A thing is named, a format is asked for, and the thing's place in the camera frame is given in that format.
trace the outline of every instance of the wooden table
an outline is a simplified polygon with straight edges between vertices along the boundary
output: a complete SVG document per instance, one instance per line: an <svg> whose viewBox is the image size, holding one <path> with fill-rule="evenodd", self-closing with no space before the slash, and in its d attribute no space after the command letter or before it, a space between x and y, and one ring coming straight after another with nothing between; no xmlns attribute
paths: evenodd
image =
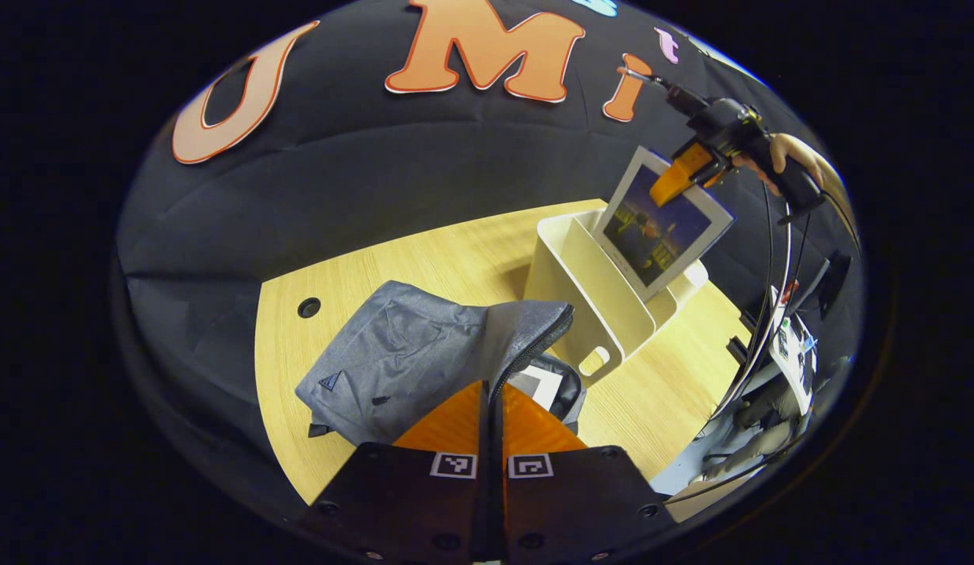
<svg viewBox="0 0 974 565"><path fill-rule="evenodd" d="M371 294L395 279L459 304L522 297L543 218L593 210L601 200L482 218L347 253L264 282L257 311L257 396L267 436L297 492L312 503L354 446L336 433L307 437L311 412L295 387ZM321 310L297 314L307 297ZM738 363L726 347L748 340L738 309L707 283L634 357L588 389L579 418L588 446L616 444L644 478L662 471L702 429Z"/></svg>

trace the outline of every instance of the gray fabric pouch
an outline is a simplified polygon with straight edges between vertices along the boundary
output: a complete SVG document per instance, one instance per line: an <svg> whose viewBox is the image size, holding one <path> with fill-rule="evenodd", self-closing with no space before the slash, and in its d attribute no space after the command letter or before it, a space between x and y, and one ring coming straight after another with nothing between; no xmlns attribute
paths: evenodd
<svg viewBox="0 0 974 565"><path fill-rule="evenodd" d="M487 380L496 397L567 332L573 310L561 301L471 307L390 280L295 388L313 412L310 436L393 443L469 383Z"/></svg>

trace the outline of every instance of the human hand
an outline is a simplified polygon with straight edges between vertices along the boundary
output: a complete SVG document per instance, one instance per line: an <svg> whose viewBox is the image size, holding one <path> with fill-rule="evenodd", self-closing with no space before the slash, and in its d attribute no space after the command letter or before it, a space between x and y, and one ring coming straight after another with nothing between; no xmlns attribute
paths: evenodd
<svg viewBox="0 0 974 565"><path fill-rule="evenodd" d="M773 136L773 142L769 144L769 153L773 157L773 170L777 173L781 173L787 168L787 156L789 155L798 161L801 165L807 169L808 174L814 179L814 182L818 184L818 188L825 188L824 176L828 170L832 169L832 166L828 164L816 150L811 149L809 144L802 142L788 133L777 133ZM745 157L744 154L738 153L731 163L735 167L747 167L748 169L755 171L756 175L759 176L759 180L766 183L769 187L769 191L774 194L774 196L779 196L780 191L776 187L773 181L769 180L769 176L766 172L763 172L754 161Z"/></svg>

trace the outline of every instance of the white shelf organizer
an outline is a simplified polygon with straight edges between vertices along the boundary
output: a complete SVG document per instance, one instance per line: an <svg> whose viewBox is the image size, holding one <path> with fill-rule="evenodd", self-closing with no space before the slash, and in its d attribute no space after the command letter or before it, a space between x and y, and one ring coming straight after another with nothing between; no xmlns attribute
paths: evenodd
<svg viewBox="0 0 974 565"><path fill-rule="evenodd" d="M708 279L696 261L645 304L591 236L603 211L540 221L525 286L526 300L573 305L574 322L553 353L578 370L585 386L640 351Z"/></svg>

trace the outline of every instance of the photo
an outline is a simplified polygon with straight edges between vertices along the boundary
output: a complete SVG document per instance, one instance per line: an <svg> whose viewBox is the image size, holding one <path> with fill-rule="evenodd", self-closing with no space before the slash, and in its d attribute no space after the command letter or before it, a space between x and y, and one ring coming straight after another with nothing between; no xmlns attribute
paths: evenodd
<svg viewBox="0 0 974 565"><path fill-rule="evenodd" d="M734 223L713 196L690 186L658 206L651 189L670 164L638 147L612 200L591 229L641 300L665 289Z"/></svg>
<svg viewBox="0 0 974 565"><path fill-rule="evenodd" d="M641 166L604 230L644 286L672 267L710 227L710 219L687 198L658 207L651 186L659 177Z"/></svg>

